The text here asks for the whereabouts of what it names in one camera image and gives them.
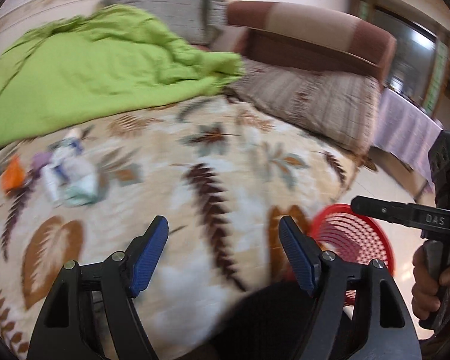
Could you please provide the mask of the right hand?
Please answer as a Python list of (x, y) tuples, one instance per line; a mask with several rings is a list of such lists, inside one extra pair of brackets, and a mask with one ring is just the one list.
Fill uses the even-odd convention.
[(415, 284), (411, 290), (412, 311), (419, 320), (426, 320), (431, 313), (440, 309), (441, 301), (437, 296), (439, 287), (450, 287), (450, 267), (441, 274), (439, 280), (434, 280), (425, 265), (423, 246), (414, 253), (412, 263), (415, 278)]

